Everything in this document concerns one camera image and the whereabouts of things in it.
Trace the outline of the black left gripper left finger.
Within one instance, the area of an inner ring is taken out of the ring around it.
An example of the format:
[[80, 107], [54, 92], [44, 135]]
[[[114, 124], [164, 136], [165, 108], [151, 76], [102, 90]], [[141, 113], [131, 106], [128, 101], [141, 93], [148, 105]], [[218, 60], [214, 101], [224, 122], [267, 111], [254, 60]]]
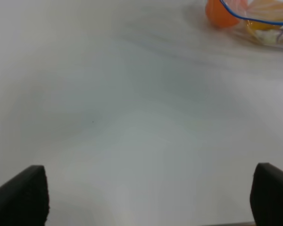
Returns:
[[0, 186], [0, 226], [44, 226], [49, 211], [44, 166], [32, 165]]

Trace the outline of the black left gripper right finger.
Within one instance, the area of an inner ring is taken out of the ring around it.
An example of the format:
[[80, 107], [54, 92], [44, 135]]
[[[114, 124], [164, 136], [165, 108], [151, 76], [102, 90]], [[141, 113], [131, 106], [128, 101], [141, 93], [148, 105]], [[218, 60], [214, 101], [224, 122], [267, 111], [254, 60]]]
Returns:
[[259, 163], [253, 175], [250, 206], [257, 226], [283, 226], [283, 171]]

